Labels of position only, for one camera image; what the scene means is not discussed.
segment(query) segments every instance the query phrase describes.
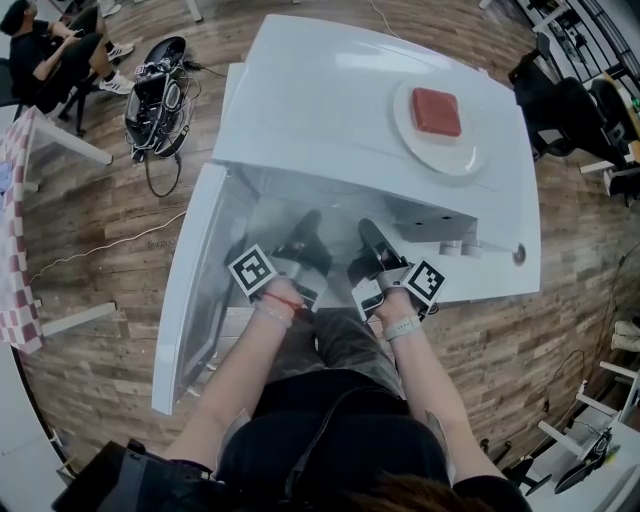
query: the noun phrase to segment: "cable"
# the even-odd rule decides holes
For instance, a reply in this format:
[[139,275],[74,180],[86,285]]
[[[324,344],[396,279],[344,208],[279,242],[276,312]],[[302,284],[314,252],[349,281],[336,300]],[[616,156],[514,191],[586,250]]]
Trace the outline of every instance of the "cable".
[[195,71],[200,71],[202,69],[204,69],[205,71],[208,71],[209,73],[213,73],[214,75],[218,75],[219,77],[222,78],[226,78],[227,75],[223,74],[223,73],[218,73],[217,71],[214,71],[213,69],[209,69],[204,67],[202,64],[200,64],[199,62],[196,62],[195,60],[185,60],[184,61],[184,67],[187,69],[193,69]]
[[166,228],[169,224],[171,224],[173,221],[175,221],[176,219],[179,219],[180,217],[182,217],[183,215],[185,215],[187,212],[186,210],[182,213],[179,213],[178,215],[176,215],[175,217],[173,217],[170,221],[165,222],[162,226],[157,226],[155,228],[151,228],[151,229],[147,229],[146,231],[143,231],[142,233],[131,237],[131,238],[122,238],[121,240],[116,240],[115,242],[113,242],[112,244],[109,245],[104,245],[102,247],[96,247],[95,249],[91,249],[88,252],[85,252],[83,254],[74,254],[73,256],[71,256],[70,258],[61,258],[59,260],[54,261],[53,263],[51,263],[50,265],[47,265],[46,267],[44,267],[40,272],[38,272],[35,276],[33,276],[30,280],[29,280],[29,284],[31,284],[34,279],[36,279],[37,277],[40,277],[42,274],[44,274],[47,270],[49,270],[51,267],[53,267],[54,265],[57,265],[58,263],[66,263],[68,261],[71,261],[75,258],[84,258],[85,256],[89,256],[89,254],[94,253],[96,251],[101,251],[104,249],[111,249],[111,247],[113,247],[114,245],[118,245],[124,242],[133,242],[134,240],[137,240],[138,238],[147,235],[149,233],[153,233],[154,231],[158,231],[160,229],[164,229]]
[[[622,257],[620,258],[620,261],[618,262],[618,268],[616,269],[615,274],[613,275],[613,279],[611,280],[611,287],[609,289],[609,298],[607,299],[607,307],[605,308],[605,312],[604,312],[604,317],[602,319],[602,326],[600,328],[600,334],[598,336],[598,342],[596,343],[595,349],[596,349],[596,353],[594,356],[594,360],[593,360],[593,365],[591,367],[591,371],[589,372],[589,375],[587,376],[587,381],[591,380],[591,376],[593,375],[593,372],[596,368],[597,362],[598,362],[598,356],[600,355],[600,353],[602,352],[602,334],[604,332],[604,326],[607,324],[607,315],[609,313],[609,306],[611,305],[611,301],[613,300],[613,291],[614,291],[614,287],[616,284],[616,281],[618,279],[618,275],[620,273],[620,269],[622,268],[622,266],[625,264],[625,262],[627,261],[627,258],[629,256],[631,256],[631,254],[638,248],[640,247],[640,242],[636,243],[636,245],[634,245],[631,250],[629,252],[627,252],[626,254],[623,254]],[[567,412],[564,413],[564,415],[562,416],[562,418],[560,418],[560,420],[554,425],[553,428],[557,429],[558,426],[560,426],[562,424],[562,422],[564,421],[564,419],[569,416],[569,413],[572,411],[573,407],[578,403],[577,400],[575,400],[571,406],[569,407],[569,409],[567,409]],[[545,434],[545,436],[542,438],[542,441],[540,441],[538,443],[538,445],[531,450],[526,457],[528,457],[529,455],[531,455],[532,453],[534,453],[538,448],[540,448],[540,446],[542,446],[542,444],[547,440],[547,438],[549,437],[548,434]]]
[[391,30],[391,27],[389,26],[389,22],[387,21],[386,16],[384,15],[384,13],[380,10],[378,10],[378,8],[376,7],[376,4],[374,4],[371,0],[367,0],[367,2],[369,2],[371,4],[371,7],[373,7],[373,10],[376,11],[380,16],[382,16],[382,20],[384,21],[384,24],[387,26],[387,30],[389,31],[389,33],[394,36],[397,37],[398,39],[400,39],[400,36],[398,34],[396,34],[393,30]]
[[583,421],[578,421],[578,420],[573,420],[573,422],[577,425],[584,425],[585,427],[587,427],[589,429],[589,432],[591,432],[592,434],[595,434],[597,436],[599,436],[602,432],[598,432],[595,428],[593,428],[591,425],[589,425],[588,423],[585,423]]
[[223,78],[227,77],[227,75],[224,75],[222,73],[218,73],[217,71],[214,71],[213,69],[205,68],[204,66],[202,66],[202,69],[204,69],[205,71],[208,71],[209,73],[213,73],[214,75],[218,75],[218,76],[223,77]]
[[[170,140],[169,142],[171,142],[171,148],[173,148],[173,141]],[[153,185],[151,184],[151,176],[149,174],[149,160],[147,158],[144,159],[144,172],[147,176],[147,185],[149,185],[149,190],[151,190],[151,193],[160,199],[162,199],[163,197],[167,197],[176,189],[176,187],[178,186],[178,180],[180,179],[180,174],[182,174],[182,158],[180,158],[180,154],[176,151],[173,154],[173,158],[175,159],[176,165],[178,166],[178,172],[176,173],[176,179],[173,182],[173,185],[171,185],[171,188],[164,194],[160,194],[156,191],[156,189],[153,188]]]
[[640,247],[640,242],[636,243],[629,252],[622,255],[622,257],[620,258],[620,261],[618,261],[618,268],[616,268],[616,272],[613,275],[613,279],[611,279],[611,286],[609,288],[609,298],[607,299],[607,307],[604,310],[604,316],[602,318],[602,325],[600,326],[600,334],[598,335],[598,341],[595,346],[595,354],[593,356],[593,363],[591,364],[591,370],[589,371],[589,375],[587,376],[588,381],[591,380],[591,377],[593,376],[593,372],[598,366],[598,357],[602,353],[602,335],[604,334],[605,325],[611,324],[611,321],[613,320],[613,315],[611,315],[611,319],[607,322],[607,315],[609,314],[609,307],[611,306],[611,302],[613,302],[613,293],[614,293],[616,282],[618,280],[618,276],[620,274],[620,269],[623,267],[623,265],[627,261],[627,258],[631,256],[631,254],[633,254],[633,252],[638,247]]
[[584,350],[582,349],[576,349],[573,352],[571,352],[567,357],[564,358],[564,360],[562,361],[562,363],[560,363],[560,366],[558,366],[558,369],[556,370],[556,372],[553,374],[553,377],[551,377],[551,382],[549,382],[549,384],[547,385],[547,396],[546,399],[544,401],[544,406],[542,408],[542,410],[544,412],[549,412],[549,409],[551,408],[551,387],[553,386],[554,382],[556,381],[556,378],[558,377],[558,373],[560,373],[560,370],[562,370],[562,368],[564,367],[565,363],[571,359],[571,356],[573,356],[573,354],[577,354],[577,353],[582,354],[582,368],[580,370],[580,382],[582,383],[582,381],[584,381],[584,371],[586,368],[586,364],[585,364],[585,353]]

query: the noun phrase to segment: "office chair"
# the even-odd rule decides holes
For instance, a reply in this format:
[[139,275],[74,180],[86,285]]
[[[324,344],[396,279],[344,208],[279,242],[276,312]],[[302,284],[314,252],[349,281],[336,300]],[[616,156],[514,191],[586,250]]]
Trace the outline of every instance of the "office chair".
[[0,58],[0,108],[14,105],[18,105],[16,117],[19,117],[22,104],[20,98],[13,94],[13,79],[9,72],[9,60]]
[[[637,135],[615,86],[594,80],[587,90],[573,77],[553,83],[534,62],[548,50],[548,38],[540,35],[542,50],[539,44],[509,73],[536,159],[565,157],[580,148],[624,169],[628,144]],[[547,143],[540,135],[545,130],[557,130],[560,138]]]
[[[71,92],[71,86],[69,90],[57,91],[56,94],[52,94],[48,88],[48,84],[54,79],[55,74],[59,71],[58,66],[52,73],[49,79],[44,83],[42,88],[38,91],[36,96],[35,105],[44,113],[51,112],[58,103],[66,102],[62,112],[58,115],[58,118],[62,121],[69,120],[69,111],[75,104],[77,104],[76,111],[76,133],[79,137],[85,134],[85,130],[82,129],[82,118],[84,115],[84,104],[86,97],[89,93],[97,91],[98,87],[94,85],[94,82],[98,78],[98,74],[91,72],[87,78],[81,80],[75,85],[76,91],[69,98]],[[0,58],[0,107],[8,107],[18,105],[15,118],[20,117],[22,108],[27,104],[15,94],[13,88],[13,78],[9,70],[9,59]]]
[[530,496],[538,489],[544,486],[553,475],[547,475],[542,480],[536,481],[533,478],[529,478],[527,473],[533,466],[533,461],[531,457],[525,457],[523,460],[518,462],[515,466],[510,468],[505,468],[502,470],[502,474],[507,477],[507,480],[513,482],[517,487],[520,487],[522,484],[525,484],[529,487],[527,494],[525,496]]

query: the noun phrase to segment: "person sitting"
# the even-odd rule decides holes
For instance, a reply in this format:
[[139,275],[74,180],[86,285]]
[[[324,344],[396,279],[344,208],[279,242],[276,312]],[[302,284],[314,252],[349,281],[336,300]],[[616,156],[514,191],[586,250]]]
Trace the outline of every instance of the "person sitting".
[[134,46],[111,42],[97,7],[82,12],[68,28],[36,20],[37,14],[33,1],[16,0],[0,23],[0,30],[11,37],[9,69],[15,93],[24,102],[38,105],[45,82],[48,96],[56,103],[65,101],[91,69],[102,77],[100,89],[129,94],[134,83],[115,71],[111,61],[131,53]]

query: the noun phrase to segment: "red sponge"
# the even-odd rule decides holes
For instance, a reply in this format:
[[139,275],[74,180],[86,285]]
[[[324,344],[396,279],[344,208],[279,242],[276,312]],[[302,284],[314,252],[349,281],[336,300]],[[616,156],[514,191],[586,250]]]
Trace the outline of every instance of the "red sponge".
[[421,132],[459,137],[458,100],[453,94],[416,87],[411,94],[416,128]]

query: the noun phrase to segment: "white plate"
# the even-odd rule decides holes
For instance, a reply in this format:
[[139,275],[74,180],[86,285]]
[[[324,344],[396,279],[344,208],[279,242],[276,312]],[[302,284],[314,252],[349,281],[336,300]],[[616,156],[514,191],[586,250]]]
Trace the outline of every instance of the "white plate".
[[456,96],[462,133],[447,137],[424,133],[416,128],[411,93],[416,87],[449,92],[438,81],[411,78],[400,84],[393,99],[393,117],[400,136],[411,152],[424,164],[449,176],[471,176],[486,163],[490,154],[486,112],[481,105]]

